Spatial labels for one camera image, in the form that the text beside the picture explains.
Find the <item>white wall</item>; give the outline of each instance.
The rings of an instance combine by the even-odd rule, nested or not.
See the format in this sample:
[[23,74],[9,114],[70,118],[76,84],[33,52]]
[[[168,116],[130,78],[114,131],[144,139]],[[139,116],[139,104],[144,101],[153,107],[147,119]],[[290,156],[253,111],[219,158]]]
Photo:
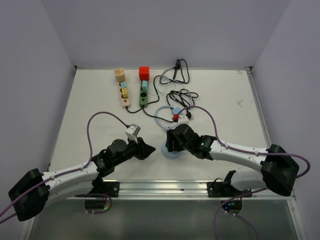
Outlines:
[[[1,0],[0,33],[2,210],[10,203],[8,191],[27,171],[48,167],[73,65],[39,0]],[[21,227],[16,217],[5,222],[0,239],[18,239]]]
[[311,162],[294,188],[310,240],[320,233],[319,10],[319,0],[292,0],[253,69],[272,142]]
[[290,0],[42,0],[77,65],[253,66]]

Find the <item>red object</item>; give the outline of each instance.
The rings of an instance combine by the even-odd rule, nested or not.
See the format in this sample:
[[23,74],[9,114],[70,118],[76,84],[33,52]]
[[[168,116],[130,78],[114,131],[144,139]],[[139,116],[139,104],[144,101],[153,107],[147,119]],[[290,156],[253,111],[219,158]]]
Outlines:
[[173,121],[175,123],[178,122],[178,119],[179,119],[179,115],[178,114],[173,115]]
[[139,78],[140,81],[149,81],[150,80],[150,69],[148,66],[139,67]]

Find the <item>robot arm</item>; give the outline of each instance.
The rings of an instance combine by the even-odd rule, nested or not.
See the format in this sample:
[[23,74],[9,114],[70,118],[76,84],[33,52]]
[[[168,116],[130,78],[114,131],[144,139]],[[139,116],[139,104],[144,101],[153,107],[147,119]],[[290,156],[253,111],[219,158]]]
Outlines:
[[[250,170],[230,171],[219,186],[230,197],[250,188],[268,188],[282,196],[290,196],[299,165],[289,156],[258,155],[258,153],[285,153],[282,147],[272,144],[270,148],[254,148],[223,142],[214,136],[199,136],[187,124],[167,131],[166,148],[169,152],[187,150],[199,159],[221,160],[239,164]],[[231,150],[233,146],[241,151]]]
[[25,194],[13,205],[19,221],[28,220],[39,214],[45,206],[69,197],[89,193],[102,194],[105,188],[103,177],[113,173],[115,166],[133,157],[144,160],[156,150],[147,145],[141,137],[137,137],[139,130],[139,126],[130,125],[125,131],[128,143],[122,139],[113,141],[106,149],[92,157],[89,164],[84,162],[54,172],[40,173],[38,169],[28,171],[9,191],[12,202],[28,189],[46,179],[50,180]]

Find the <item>red cube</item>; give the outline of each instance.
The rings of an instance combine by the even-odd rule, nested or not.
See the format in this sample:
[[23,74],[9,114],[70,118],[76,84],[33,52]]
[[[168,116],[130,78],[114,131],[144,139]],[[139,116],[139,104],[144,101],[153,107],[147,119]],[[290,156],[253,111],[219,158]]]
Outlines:
[[140,81],[149,81],[150,80],[150,69],[148,66],[139,67],[139,78]]

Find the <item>white floor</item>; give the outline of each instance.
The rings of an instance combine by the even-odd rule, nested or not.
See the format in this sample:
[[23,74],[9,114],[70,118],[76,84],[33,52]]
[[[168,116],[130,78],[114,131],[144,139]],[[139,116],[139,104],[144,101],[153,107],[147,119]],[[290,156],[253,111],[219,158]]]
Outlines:
[[[150,83],[162,70],[150,71]],[[140,81],[138,70],[125,70],[131,111],[139,108]],[[196,105],[206,108],[216,120],[219,136],[228,142],[266,147],[266,141],[258,116],[256,103],[246,71],[236,70],[190,70],[190,83],[184,85],[190,91],[199,93]],[[153,86],[149,87],[154,94]],[[121,107],[118,87],[113,70],[78,70],[65,111],[61,130],[51,161],[50,171],[61,170],[85,162],[89,158],[86,136],[88,119],[96,112],[108,111],[116,114],[125,123],[141,126],[139,136],[156,148],[144,161],[130,159],[115,168],[106,177],[113,180],[214,180],[224,178],[230,170],[245,169],[239,165],[197,159],[188,152],[181,157],[168,159],[161,153],[161,145],[166,139],[165,132],[155,124],[154,119],[142,111],[130,114]],[[149,102],[155,100],[149,95]],[[146,108],[154,114],[160,106],[167,105],[166,98]],[[199,109],[192,109],[193,119],[189,125],[199,135],[214,136],[209,117]],[[165,109],[160,117],[170,119],[170,110]],[[126,140],[125,128],[109,115],[97,116],[91,124],[90,136],[93,154],[105,149],[115,139]]]

